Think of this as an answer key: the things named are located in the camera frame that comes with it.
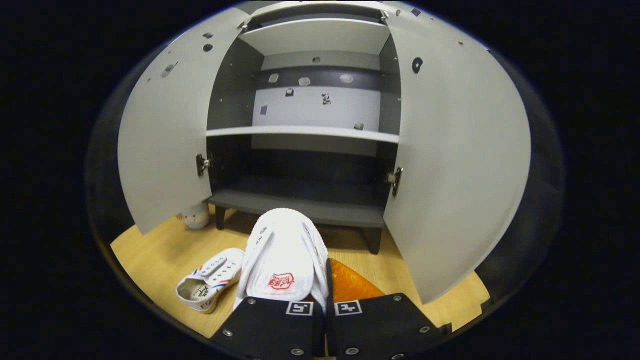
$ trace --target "red logo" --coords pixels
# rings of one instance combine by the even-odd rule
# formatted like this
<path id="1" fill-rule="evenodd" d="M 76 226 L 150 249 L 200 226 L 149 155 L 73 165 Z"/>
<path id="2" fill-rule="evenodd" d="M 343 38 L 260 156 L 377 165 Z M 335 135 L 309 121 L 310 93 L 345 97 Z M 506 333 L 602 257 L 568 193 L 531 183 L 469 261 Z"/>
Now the red logo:
<path id="1" fill-rule="evenodd" d="M 273 274 L 269 280 L 269 286 L 276 290 L 288 289 L 293 283 L 293 274 L 286 272 L 284 274 Z"/>

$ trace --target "cabinet shelf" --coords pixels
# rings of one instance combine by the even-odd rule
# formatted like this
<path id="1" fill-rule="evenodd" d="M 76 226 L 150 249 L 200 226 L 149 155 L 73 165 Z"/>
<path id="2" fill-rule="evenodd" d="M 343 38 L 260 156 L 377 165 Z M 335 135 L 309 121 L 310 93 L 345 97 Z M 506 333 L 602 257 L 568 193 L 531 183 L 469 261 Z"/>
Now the cabinet shelf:
<path id="1" fill-rule="evenodd" d="M 385 205 L 371 186 L 304 179 L 243 176 L 214 190 L 209 202 L 223 208 L 262 214 L 291 208 L 320 224 L 383 227 Z"/>
<path id="2" fill-rule="evenodd" d="M 343 129 L 340 127 L 326 126 L 239 126 L 226 127 L 223 129 L 207 130 L 207 136 L 222 135 L 248 135 L 248 134 L 297 134 L 297 135 L 324 135 L 339 136 L 346 138 L 357 138 L 373 140 L 379 142 L 398 143 L 398 135 L 379 133 L 377 131 L 366 131 L 356 129 Z"/>

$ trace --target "white sneaker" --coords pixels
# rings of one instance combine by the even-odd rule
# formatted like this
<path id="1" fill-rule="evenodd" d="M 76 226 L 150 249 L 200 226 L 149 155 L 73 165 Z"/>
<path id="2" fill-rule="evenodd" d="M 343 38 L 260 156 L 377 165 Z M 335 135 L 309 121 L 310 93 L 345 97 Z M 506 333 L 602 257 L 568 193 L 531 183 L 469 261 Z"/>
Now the white sneaker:
<path id="1" fill-rule="evenodd" d="M 221 251 L 185 276 L 175 287 L 176 295 L 195 311 L 214 311 L 220 293 L 238 282 L 243 257 L 241 249 L 229 248 Z"/>
<path id="2" fill-rule="evenodd" d="M 247 240 L 234 309 L 247 296 L 301 301 L 311 294 L 325 312 L 328 257 L 320 233 L 305 215 L 269 210 Z"/>

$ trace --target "bolt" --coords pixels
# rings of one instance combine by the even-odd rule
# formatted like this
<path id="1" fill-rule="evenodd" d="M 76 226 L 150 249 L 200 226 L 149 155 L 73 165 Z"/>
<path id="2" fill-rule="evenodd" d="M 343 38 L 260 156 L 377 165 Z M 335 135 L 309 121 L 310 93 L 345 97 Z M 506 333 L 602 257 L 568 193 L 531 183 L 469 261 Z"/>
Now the bolt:
<path id="1" fill-rule="evenodd" d="M 347 355 L 355 355 L 355 354 L 357 354 L 359 352 L 360 352 L 360 349 L 356 348 L 356 347 L 350 347 L 350 348 L 347 348 L 347 350 L 344 351 L 344 353 L 347 354 Z"/>

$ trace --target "white shelf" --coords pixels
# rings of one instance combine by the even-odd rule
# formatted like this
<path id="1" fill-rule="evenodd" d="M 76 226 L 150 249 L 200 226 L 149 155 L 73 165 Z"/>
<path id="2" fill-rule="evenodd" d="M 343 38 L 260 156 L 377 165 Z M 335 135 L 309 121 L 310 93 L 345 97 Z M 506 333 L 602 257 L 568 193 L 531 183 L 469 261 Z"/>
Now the white shelf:
<path id="1" fill-rule="evenodd" d="M 322 135 L 339 136 L 344 138 L 357 138 L 379 142 L 398 143 L 398 135 L 379 133 L 377 131 L 365 131 L 356 129 L 343 129 L 340 127 L 326 126 L 241 126 L 227 127 L 225 129 L 207 130 L 207 136 L 222 135 L 247 135 L 247 134 L 297 134 L 297 135 Z"/>
<path id="2" fill-rule="evenodd" d="M 238 38 L 264 56 L 300 51 L 350 51 L 377 56 L 389 34 L 386 25 L 369 21 L 305 19 L 265 26 Z"/>

